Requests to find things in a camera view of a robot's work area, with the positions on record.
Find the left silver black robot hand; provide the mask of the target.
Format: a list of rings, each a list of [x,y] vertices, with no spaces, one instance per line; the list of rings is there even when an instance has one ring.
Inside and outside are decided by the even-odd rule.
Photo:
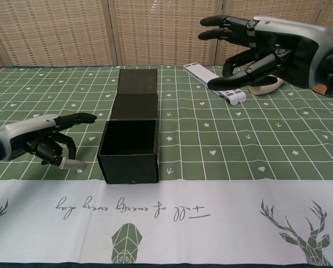
[[[64,116],[45,114],[0,128],[0,161],[11,161],[29,153],[42,160],[43,165],[61,170],[84,170],[86,163],[76,159],[74,140],[61,133],[80,124],[94,123],[97,116],[73,113]]]

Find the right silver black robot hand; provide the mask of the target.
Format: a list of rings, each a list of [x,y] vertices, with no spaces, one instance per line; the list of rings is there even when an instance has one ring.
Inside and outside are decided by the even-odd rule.
[[[299,88],[333,89],[333,37],[326,27],[264,16],[216,15],[200,23],[212,27],[198,35],[200,40],[246,47],[226,59],[222,76],[207,84],[211,90],[266,86],[278,79]]]

